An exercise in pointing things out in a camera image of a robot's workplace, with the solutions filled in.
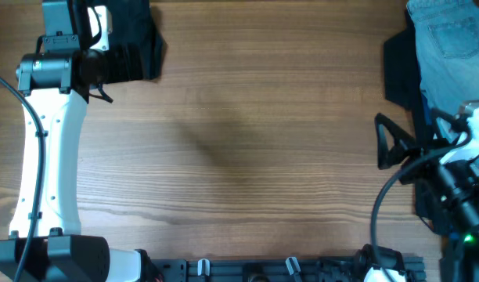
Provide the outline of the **black shorts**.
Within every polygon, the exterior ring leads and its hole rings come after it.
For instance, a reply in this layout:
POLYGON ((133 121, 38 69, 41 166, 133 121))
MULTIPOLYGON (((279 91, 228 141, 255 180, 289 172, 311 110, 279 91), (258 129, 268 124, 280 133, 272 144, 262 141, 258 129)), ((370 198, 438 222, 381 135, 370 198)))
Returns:
POLYGON ((108 84, 160 77, 164 40, 154 22, 149 0, 91 0, 111 14, 108 35, 108 84))

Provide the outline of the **light blue jeans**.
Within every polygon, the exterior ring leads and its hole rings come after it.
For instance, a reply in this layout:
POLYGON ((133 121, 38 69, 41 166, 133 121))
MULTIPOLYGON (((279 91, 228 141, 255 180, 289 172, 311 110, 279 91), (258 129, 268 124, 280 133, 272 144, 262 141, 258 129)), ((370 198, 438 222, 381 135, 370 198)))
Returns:
POLYGON ((479 100, 479 7, 472 0, 411 0, 420 89, 430 108, 455 114, 479 100))

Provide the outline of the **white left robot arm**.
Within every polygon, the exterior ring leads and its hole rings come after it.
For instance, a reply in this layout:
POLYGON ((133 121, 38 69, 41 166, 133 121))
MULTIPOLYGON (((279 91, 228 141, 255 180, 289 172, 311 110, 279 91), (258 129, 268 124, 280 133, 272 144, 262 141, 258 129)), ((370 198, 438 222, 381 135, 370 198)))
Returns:
POLYGON ((13 94, 26 122, 19 200, 0 240, 0 272, 14 281, 158 281, 146 251, 84 235, 77 206, 81 128, 103 86, 151 75, 130 48, 27 54, 13 94))

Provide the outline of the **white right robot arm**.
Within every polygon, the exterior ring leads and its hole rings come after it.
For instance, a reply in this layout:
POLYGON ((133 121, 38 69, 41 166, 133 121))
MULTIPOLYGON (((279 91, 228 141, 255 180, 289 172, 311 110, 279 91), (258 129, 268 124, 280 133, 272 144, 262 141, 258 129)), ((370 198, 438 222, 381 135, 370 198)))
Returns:
POLYGON ((438 109, 434 120, 449 123, 457 138, 434 139, 421 146, 410 134, 383 114, 375 117, 378 166, 401 165, 385 182, 373 205, 370 222, 371 254, 376 261, 375 276, 400 281, 399 271, 386 264, 377 243, 380 206, 396 183, 420 183, 424 191, 416 198, 430 205, 448 225, 450 241, 440 261, 444 281, 479 281, 479 114, 452 116, 438 109))

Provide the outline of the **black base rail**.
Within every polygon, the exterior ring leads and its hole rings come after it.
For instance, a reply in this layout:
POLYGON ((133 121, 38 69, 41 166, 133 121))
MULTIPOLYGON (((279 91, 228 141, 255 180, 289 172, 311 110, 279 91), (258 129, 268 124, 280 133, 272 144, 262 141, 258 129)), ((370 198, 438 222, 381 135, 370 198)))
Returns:
POLYGON ((248 282, 255 276, 269 282, 353 282, 364 281, 365 273, 355 273, 350 257, 300 260, 299 270, 290 270, 284 260, 213 261, 208 274, 198 273, 198 262, 184 259, 154 259, 165 282, 248 282))

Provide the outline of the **black garment under pile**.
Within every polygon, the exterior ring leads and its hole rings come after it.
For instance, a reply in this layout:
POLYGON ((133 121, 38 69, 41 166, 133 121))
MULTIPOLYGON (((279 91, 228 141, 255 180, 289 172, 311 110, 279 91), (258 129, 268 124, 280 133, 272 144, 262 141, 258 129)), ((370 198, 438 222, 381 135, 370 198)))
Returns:
POLYGON ((420 91, 420 67, 416 56, 414 23, 404 10, 406 28, 383 44, 385 99, 410 111, 416 140, 434 137, 427 99, 420 91))

